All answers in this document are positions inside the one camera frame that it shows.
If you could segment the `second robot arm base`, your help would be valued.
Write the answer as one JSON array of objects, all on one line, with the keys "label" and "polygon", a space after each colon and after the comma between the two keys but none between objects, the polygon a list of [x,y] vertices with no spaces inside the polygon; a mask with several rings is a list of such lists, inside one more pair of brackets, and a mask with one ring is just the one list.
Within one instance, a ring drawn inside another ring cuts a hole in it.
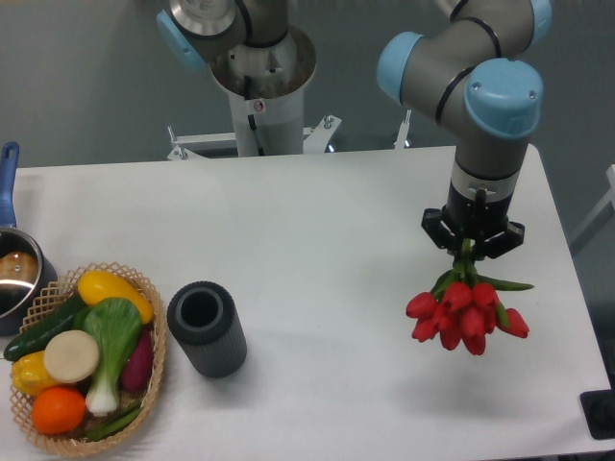
[{"label": "second robot arm base", "polygon": [[228,96],[242,157],[304,151],[304,92],[316,68],[285,1],[168,1],[157,26],[186,67],[206,68]]}]

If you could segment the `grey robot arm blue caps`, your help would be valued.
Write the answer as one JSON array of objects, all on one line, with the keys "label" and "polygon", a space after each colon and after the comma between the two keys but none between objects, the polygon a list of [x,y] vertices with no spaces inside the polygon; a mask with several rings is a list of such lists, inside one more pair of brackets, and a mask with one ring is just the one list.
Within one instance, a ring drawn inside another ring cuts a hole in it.
[{"label": "grey robot arm blue caps", "polygon": [[401,33],[381,52],[381,90],[456,139],[447,202],[426,209],[421,222],[456,260],[497,258],[524,241],[508,209],[544,85],[518,57],[552,20],[549,1],[459,1],[437,36]]}]

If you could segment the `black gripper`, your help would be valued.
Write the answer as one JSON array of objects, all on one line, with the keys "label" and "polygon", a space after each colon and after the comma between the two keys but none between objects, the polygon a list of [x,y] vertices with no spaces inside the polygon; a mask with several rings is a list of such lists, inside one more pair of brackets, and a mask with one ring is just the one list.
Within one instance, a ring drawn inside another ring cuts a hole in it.
[{"label": "black gripper", "polygon": [[450,255],[461,253],[463,237],[486,239],[480,258],[496,259],[524,243],[525,226],[507,218],[514,189],[514,175],[489,180],[453,173],[445,206],[426,208],[421,227]]}]

